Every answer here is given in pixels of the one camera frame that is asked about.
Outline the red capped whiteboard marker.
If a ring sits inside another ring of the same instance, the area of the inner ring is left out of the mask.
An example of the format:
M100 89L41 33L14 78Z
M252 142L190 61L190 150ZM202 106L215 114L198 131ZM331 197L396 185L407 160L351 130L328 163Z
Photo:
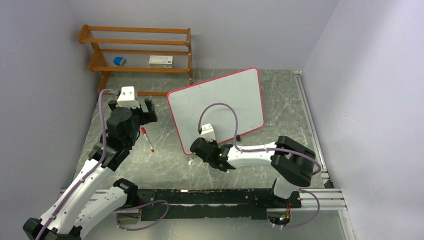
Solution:
M141 130L141 133L143 134L144 138L146 139L146 142L147 142L147 144L148 144L148 146L150 148L150 151L152 153L154 153L155 150L154 150L154 147L153 147L153 145L152 145L152 143L151 143L151 141L150 141L150 139L149 139L149 137L147 135L146 129L144 127L141 127L140 130Z

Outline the pink framed whiteboard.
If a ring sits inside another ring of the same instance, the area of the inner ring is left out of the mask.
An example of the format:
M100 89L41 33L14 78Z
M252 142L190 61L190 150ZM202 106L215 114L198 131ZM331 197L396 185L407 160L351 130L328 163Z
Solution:
M265 124L256 67L170 91L166 99L185 155L191 154L190 146L200 136L198 126L211 124L220 144Z

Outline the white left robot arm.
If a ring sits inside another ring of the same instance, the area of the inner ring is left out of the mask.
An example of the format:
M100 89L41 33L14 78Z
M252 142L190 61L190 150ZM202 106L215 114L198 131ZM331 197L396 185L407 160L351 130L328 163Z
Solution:
M143 111L136 99L111 100L110 117L102 120L102 136L82 169L59 199L39 218L29 218L23 231L30 240L82 240L115 210L139 206L138 186L121 178L106 195L89 204L101 183L130 155L142 125L157 122L155 107L145 99Z

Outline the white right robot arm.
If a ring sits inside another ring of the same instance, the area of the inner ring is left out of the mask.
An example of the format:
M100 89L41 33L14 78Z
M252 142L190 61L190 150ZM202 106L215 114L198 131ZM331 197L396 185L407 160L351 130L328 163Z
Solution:
M269 197L275 207L287 203L297 188L309 187L312 176L321 170L315 153L287 136L253 146L218 146L215 140L199 137L190 146L190 151L212 168L223 172L250 166L273 167L279 173Z

